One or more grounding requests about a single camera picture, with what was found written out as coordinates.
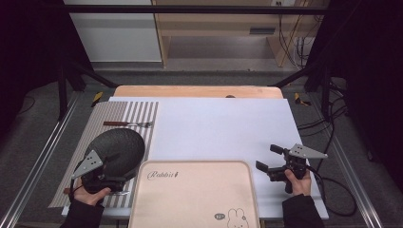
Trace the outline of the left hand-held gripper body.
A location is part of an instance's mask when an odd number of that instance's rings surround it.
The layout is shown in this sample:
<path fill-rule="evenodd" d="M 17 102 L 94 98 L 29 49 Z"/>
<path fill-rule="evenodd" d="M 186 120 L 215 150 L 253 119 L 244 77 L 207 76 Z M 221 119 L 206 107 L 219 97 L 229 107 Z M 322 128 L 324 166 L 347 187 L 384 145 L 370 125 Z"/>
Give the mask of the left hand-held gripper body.
<path fill-rule="evenodd" d="M 105 173 L 106 162 L 95 150 L 91 150 L 76 166 L 71 180 L 81 179 L 88 193 L 94 194 L 108 187 L 111 192 L 124 191 L 125 178 L 110 177 Z"/>

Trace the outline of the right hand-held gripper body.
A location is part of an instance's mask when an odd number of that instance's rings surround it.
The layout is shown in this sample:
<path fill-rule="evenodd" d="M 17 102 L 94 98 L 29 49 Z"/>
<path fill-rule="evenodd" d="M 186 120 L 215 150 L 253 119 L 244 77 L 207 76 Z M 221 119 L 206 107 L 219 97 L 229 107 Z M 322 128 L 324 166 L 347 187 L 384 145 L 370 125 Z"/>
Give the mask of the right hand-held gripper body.
<path fill-rule="evenodd" d="M 291 149 L 283 148 L 282 154 L 285 164 L 282 167 L 269 168 L 267 173 L 270 181 L 285 181 L 285 192 L 291 194 L 292 184 L 286 178 L 284 171 L 290 169 L 298 179 L 301 179 L 307 168 L 308 159 L 327 159 L 328 156 L 307 146 L 295 144 Z"/>

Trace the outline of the wooden-handled fork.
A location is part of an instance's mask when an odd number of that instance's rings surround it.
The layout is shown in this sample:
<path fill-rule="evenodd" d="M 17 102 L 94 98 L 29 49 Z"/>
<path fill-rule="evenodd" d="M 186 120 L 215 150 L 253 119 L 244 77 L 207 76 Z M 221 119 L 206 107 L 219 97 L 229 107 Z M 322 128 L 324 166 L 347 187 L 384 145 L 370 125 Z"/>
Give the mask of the wooden-handled fork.
<path fill-rule="evenodd" d="M 137 127 L 149 128 L 153 125 L 153 123 L 152 122 L 131 123 L 131 122 L 107 122 L 107 121 L 104 121 L 103 125 L 105 125 L 105 126 L 137 126 Z"/>

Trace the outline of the pink tray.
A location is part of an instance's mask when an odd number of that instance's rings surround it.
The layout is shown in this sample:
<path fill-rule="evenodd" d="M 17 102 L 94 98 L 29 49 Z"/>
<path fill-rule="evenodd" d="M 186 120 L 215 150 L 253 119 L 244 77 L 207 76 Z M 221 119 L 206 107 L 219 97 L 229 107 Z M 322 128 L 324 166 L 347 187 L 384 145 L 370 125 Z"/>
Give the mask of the pink tray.
<path fill-rule="evenodd" d="M 259 228 L 244 161 L 147 161 L 138 174 L 129 228 Z"/>

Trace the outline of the person's left hand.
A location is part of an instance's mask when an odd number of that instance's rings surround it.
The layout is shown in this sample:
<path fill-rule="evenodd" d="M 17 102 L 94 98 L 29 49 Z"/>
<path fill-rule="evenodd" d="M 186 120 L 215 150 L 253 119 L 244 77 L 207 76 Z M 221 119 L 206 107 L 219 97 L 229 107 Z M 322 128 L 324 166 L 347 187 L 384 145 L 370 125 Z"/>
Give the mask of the person's left hand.
<path fill-rule="evenodd" d="M 85 204 L 91 205 L 91 206 L 95 206 L 100 200 L 102 200 L 110 192 L 111 192 L 111 190 L 108 187 L 106 187 L 97 193 L 94 193 L 94 194 L 88 193 L 87 190 L 82 185 L 81 180 L 77 180 L 76 186 L 74 187 L 74 190 L 73 190 L 73 197 L 82 203 L 85 203 Z"/>

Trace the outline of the person's right hand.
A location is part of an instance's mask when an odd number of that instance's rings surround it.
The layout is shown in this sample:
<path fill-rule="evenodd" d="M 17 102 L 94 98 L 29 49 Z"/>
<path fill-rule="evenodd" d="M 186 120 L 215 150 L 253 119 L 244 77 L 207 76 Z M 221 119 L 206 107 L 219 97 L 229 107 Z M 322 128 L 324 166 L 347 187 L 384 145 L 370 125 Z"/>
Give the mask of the person's right hand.
<path fill-rule="evenodd" d="M 295 174 L 290 170 L 286 169 L 284 174 L 289 182 L 292 184 L 292 194 L 294 196 L 303 195 L 310 196 L 311 195 L 311 176 L 310 171 L 307 170 L 304 176 L 301 179 L 298 179 Z"/>

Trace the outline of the black round plate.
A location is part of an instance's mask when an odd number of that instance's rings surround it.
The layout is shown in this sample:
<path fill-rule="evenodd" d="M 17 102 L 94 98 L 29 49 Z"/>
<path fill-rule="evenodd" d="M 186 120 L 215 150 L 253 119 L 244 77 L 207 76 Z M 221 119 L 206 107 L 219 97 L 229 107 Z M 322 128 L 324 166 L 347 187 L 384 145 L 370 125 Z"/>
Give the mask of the black round plate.
<path fill-rule="evenodd" d="M 120 154 L 116 161 L 106 163 L 105 173 L 110 177 L 124 177 L 124 174 L 137 171 L 145 151 L 143 137 L 128 128 L 114 128 L 97 136 L 87 147 L 85 155 L 95 150 L 101 159 Z"/>

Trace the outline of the striped placemat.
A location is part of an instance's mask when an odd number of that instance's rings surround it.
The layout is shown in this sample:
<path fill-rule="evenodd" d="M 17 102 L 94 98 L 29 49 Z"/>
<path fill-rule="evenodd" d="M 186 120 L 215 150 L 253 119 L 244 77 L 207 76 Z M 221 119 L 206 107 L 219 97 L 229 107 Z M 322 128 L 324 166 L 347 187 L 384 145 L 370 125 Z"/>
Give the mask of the striped placemat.
<path fill-rule="evenodd" d="M 63 193 L 65 188 L 70 187 L 71 175 L 77 163 L 80 162 L 86 153 L 89 144 L 101 133 L 112 129 L 112 126 L 103 125 L 104 122 L 130 122 L 130 123 L 152 123 L 150 127 L 129 126 L 129 129 L 137 131 L 144 139 L 145 155 L 144 160 L 147 160 L 147 154 L 151 145 L 153 136 L 153 126 L 157 118 L 159 102 L 103 102 L 97 104 L 86 124 L 86 127 L 81 135 L 66 173 L 62 178 L 57 192 L 48 207 L 63 207 L 69 205 L 67 194 Z M 125 184 L 125 191 L 129 194 L 124 196 L 106 197 L 104 205 L 107 208 L 130 208 L 133 201 L 133 191 L 135 187 L 135 179 L 131 179 Z"/>

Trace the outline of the yellow and black tape piece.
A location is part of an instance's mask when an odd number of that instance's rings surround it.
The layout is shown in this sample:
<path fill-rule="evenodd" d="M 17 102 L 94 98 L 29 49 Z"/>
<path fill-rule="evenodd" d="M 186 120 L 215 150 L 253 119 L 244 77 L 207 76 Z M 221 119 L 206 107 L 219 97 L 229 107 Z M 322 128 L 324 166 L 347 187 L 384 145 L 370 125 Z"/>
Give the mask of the yellow and black tape piece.
<path fill-rule="evenodd" d="M 298 93 L 295 93 L 295 104 L 297 104 L 297 105 L 306 105 L 306 106 L 312 105 L 311 102 L 302 101 Z"/>
<path fill-rule="evenodd" d="M 92 103 L 91 103 L 91 107 L 94 107 L 97 103 L 100 102 L 102 96 L 103 96 L 104 92 L 103 91 L 99 91 L 95 94 Z"/>

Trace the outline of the white board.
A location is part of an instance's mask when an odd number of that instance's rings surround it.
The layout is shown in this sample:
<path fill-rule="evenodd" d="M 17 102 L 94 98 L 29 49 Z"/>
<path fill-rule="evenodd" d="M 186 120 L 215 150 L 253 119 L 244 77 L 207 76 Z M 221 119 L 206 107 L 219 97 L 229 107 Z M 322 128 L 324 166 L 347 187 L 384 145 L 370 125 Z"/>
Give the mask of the white board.
<path fill-rule="evenodd" d="M 290 148 L 301 139 L 285 99 L 112 97 L 108 102 L 159 102 L 148 160 L 242 160 L 252 169 L 259 216 L 282 217 L 284 185 L 255 167 L 284 159 L 270 145 Z"/>

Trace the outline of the black curtain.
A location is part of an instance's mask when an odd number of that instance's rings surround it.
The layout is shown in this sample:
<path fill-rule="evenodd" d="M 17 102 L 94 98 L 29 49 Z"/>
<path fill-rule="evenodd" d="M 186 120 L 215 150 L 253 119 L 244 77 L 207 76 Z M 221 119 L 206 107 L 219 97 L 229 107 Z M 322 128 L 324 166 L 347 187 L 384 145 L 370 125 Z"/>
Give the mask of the black curtain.
<path fill-rule="evenodd" d="M 403 192 L 403 0 L 330 0 L 309 60 L 331 41 L 328 69 L 346 80 L 364 142 Z"/>
<path fill-rule="evenodd" d="M 22 108 L 27 93 L 57 81 L 58 64 L 48 42 L 28 15 L 32 7 L 61 5 L 64 0 L 0 0 L 0 138 Z M 60 54 L 87 69 L 93 69 L 70 15 L 61 10 L 38 10 Z M 86 86 L 78 70 L 64 68 L 76 90 Z"/>

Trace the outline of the white cabinet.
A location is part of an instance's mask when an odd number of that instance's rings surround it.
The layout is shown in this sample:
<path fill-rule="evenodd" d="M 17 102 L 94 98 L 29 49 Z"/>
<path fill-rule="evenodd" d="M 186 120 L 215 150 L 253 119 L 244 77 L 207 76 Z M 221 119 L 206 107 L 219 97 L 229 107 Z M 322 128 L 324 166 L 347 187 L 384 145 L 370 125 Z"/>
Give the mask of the white cabinet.
<path fill-rule="evenodd" d="M 89 60 L 98 62 L 160 62 L 152 13 L 71 13 Z"/>

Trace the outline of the wooden shelf unit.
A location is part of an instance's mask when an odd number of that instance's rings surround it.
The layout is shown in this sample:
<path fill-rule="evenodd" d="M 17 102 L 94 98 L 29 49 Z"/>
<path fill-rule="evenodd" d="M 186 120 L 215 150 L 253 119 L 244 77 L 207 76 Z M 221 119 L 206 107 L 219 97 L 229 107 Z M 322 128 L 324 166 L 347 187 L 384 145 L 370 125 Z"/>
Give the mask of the wooden shelf unit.
<path fill-rule="evenodd" d="M 150 0 L 154 6 L 243 6 L 326 8 L 330 0 Z M 163 60 L 174 36 L 258 36 L 267 39 L 279 67 L 289 63 L 296 39 L 316 37 L 320 15 L 156 13 Z"/>

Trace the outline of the black horizontal bar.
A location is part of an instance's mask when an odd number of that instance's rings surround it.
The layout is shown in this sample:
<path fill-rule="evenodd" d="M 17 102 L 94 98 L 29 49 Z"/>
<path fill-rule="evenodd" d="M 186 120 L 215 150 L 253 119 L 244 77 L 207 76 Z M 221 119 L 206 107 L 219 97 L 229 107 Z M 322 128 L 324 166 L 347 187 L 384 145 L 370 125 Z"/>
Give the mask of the black horizontal bar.
<path fill-rule="evenodd" d="M 325 15 L 326 8 L 243 7 L 243 6 L 147 6 L 147 5 L 64 5 L 72 13 L 198 13 L 198 14 L 286 14 Z"/>

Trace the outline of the aluminium rail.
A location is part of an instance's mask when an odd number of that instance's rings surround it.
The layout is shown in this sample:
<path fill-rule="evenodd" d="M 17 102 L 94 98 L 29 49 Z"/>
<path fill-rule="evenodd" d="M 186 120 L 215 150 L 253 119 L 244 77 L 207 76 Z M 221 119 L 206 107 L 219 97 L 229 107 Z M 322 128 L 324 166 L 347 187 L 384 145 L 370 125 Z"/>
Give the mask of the aluminium rail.
<path fill-rule="evenodd" d="M 81 92 L 72 92 L 67 104 L 66 113 L 62 115 L 60 120 L 54 123 L 51 132 L 47 136 L 47 141 L 41 147 L 41 152 L 35 158 L 35 163 L 30 167 L 28 175 L 24 179 L 24 183 L 16 191 L 12 204 L 7 209 L 4 216 L 0 219 L 0 228 L 14 228 L 20 218 L 29 198 L 32 195 L 38 181 L 40 180 L 48 161 L 52 156 L 58 142 L 60 141 L 67 124 L 74 112 L 77 102 L 82 96 Z"/>
<path fill-rule="evenodd" d="M 348 160 L 347 154 L 341 146 L 337 137 L 332 139 L 334 156 L 343 173 L 343 176 L 355 197 L 358 210 L 363 217 L 368 228 L 384 228 L 380 217 L 364 188 L 352 164 Z"/>

